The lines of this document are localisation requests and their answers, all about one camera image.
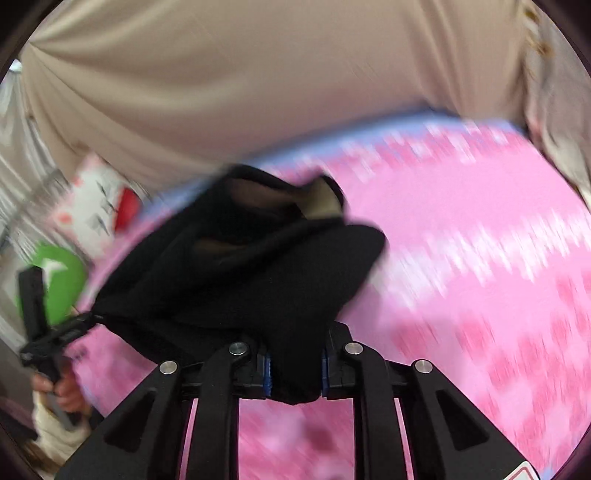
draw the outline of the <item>black bracket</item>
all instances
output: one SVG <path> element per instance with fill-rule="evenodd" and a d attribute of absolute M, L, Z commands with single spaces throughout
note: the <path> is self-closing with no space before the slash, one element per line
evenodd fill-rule
<path fill-rule="evenodd" d="M 267 353 L 244 337 L 207 362 L 165 362 L 109 415 L 57 480 L 173 480 L 192 400 L 198 398 L 187 480 L 238 480 L 240 398 L 266 398 Z M 334 323 L 324 390 L 353 398 L 356 480 L 407 478 L 394 398 L 402 408 L 417 480 L 504 480 L 525 461 L 502 433 L 429 361 L 386 361 Z"/>

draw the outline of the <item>red patch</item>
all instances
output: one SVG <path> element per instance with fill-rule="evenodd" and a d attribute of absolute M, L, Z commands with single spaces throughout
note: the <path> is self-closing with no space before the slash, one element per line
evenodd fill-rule
<path fill-rule="evenodd" d="M 124 232 L 142 208 L 138 195 L 129 188 L 124 188 L 115 217 L 115 233 Z"/>

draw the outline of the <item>pink blanket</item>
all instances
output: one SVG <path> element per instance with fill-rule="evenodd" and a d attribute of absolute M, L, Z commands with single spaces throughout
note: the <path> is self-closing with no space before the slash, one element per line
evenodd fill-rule
<path fill-rule="evenodd" d="M 384 358 L 432 360 L 550 478 L 591 422 L 591 216 L 583 203 L 520 134 L 486 124 L 391 131 L 269 170 L 298 181 L 318 168 L 341 185 L 349 216 L 379 225 L 389 240 L 340 320 Z M 82 309 L 169 214 L 117 241 Z M 71 354 L 104 414 L 153 368 L 103 327 Z M 349 401 L 243 401 L 241 479 L 352 479 L 352 429 Z"/>

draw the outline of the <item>black cloth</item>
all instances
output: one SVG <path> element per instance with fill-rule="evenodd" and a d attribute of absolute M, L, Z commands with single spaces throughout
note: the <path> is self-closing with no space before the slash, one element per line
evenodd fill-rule
<path fill-rule="evenodd" d="M 328 325 L 385 244 L 382 232 L 345 225 L 340 215 L 305 218 L 296 200 L 312 197 L 319 181 L 342 209 L 329 177 L 294 187 L 252 167 L 233 168 L 130 252 L 93 312 L 156 363 L 204 361 L 247 333 L 268 346 L 272 398 L 315 400 Z M 243 201 L 261 188 L 282 201 Z"/>

